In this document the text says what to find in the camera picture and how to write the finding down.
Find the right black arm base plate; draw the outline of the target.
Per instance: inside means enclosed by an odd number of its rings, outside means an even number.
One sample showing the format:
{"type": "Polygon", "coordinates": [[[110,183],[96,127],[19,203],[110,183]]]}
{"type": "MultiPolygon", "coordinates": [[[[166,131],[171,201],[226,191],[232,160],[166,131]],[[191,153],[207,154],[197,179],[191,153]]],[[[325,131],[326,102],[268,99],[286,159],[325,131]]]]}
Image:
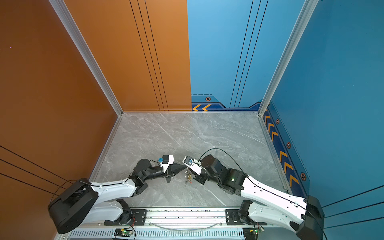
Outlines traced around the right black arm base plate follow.
{"type": "Polygon", "coordinates": [[[247,214],[241,212],[239,209],[226,209],[226,223],[228,226],[238,225],[257,225],[247,214]]]}

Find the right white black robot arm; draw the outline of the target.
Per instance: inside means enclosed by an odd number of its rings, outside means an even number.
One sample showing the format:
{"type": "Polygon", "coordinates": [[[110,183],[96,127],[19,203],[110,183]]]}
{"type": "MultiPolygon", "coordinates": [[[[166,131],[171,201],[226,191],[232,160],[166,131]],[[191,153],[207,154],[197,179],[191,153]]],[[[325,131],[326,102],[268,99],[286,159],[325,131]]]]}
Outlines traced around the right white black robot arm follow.
{"type": "Polygon", "coordinates": [[[323,240],[325,214],[320,201],[313,197],[298,197],[269,187],[241,169],[226,168],[212,155],[196,160],[185,157],[183,163],[202,185],[215,182],[230,195],[244,200],[238,210],[246,225],[266,223],[292,231],[301,240],[323,240]]]}

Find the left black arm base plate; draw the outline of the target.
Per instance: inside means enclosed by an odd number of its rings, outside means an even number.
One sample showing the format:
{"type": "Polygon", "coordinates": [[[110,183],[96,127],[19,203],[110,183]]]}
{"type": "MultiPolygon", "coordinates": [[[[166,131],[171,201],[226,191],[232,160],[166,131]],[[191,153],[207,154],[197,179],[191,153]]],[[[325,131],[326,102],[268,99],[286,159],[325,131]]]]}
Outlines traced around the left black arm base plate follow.
{"type": "Polygon", "coordinates": [[[136,209],[130,212],[124,211],[115,221],[104,221],[104,226],[144,226],[147,217],[147,210],[136,209]]]}

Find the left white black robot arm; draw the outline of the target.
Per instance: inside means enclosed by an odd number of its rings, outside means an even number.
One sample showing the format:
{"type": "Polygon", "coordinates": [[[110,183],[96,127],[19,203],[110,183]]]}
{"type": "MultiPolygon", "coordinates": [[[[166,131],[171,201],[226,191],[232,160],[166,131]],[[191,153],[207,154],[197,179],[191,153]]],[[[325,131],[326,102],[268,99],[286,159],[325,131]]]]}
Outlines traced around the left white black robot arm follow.
{"type": "Polygon", "coordinates": [[[95,183],[77,180],[48,205],[48,211],[59,234],[66,234],[82,224],[103,221],[107,226],[131,226],[137,218],[126,202],[148,188],[147,180],[172,177],[186,169],[174,162],[172,155],[164,155],[155,166],[148,159],[137,162],[125,179],[95,183]]]}

